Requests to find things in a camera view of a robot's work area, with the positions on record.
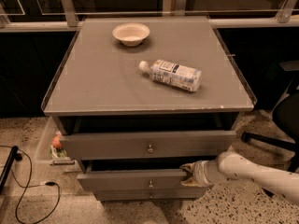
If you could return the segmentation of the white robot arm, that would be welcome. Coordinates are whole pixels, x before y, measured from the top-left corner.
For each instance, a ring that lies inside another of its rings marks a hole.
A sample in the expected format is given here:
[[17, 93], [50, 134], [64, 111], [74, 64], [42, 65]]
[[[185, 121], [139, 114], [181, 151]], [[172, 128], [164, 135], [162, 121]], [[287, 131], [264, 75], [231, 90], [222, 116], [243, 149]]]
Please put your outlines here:
[[209, 187], [235, 180], [249, 180], [299, 205], [299, 174], [263, 166], [232, 152], [222, 152], [215, 160], [185, 163], [180, 168], [187, 178], [185, 187]]

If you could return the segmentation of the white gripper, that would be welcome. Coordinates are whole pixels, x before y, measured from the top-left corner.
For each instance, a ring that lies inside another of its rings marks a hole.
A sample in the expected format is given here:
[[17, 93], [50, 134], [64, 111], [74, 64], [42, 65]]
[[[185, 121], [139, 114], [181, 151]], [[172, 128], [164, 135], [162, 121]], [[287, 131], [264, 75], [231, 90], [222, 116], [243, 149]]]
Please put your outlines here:
[[192, 177], [180, 182], [184, 187], [208, 187], [222, 181], [215, 160], [185, 163], [180, 166], [180, 169], [192, 174]]

